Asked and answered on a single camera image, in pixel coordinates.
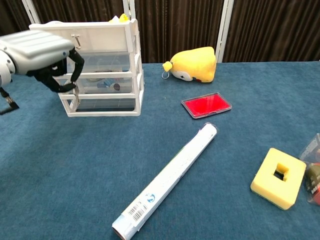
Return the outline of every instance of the barcode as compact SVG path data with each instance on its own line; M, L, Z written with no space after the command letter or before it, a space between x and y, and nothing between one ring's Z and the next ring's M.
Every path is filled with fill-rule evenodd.
M134 205L128 212L135 221L138 221L141 216L148 210L147 206L142 204L140 201Z

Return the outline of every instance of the yellow plush toy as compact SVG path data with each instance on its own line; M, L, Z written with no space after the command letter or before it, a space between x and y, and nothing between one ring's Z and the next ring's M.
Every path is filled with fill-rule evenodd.
M211 83L215 77L217 59L215 50L211 46L206 46L178 52L162 66L165 72L170 71L178 79Z

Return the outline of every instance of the dark curtain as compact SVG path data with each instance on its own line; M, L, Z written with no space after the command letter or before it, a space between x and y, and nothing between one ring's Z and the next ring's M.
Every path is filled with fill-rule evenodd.
M216 50L223 0L135 0L143 63L164 63L184 50Z
M0 1L0 36L28 30L30 24L21 0Z
M223 62L318 61L320 0L234 0Z
M33 0L42 24L105 22L124 13L122 0Z

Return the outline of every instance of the drawer handle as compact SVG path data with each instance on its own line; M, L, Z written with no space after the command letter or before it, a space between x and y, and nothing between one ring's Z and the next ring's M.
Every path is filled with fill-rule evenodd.
M71 35L73 38L75 38L76 42L78 43L78 46L76 46L76 49L81 49L81 44L80 44L80 41L78 39L78 37L80 37L79 35L75 35L75 34L72 34Z

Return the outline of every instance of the yellow sponge block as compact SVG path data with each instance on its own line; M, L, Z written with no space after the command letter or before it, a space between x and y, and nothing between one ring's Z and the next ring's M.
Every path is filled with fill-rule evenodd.
M252 183L251 190L283 210L295 204L306 164L270 148Z

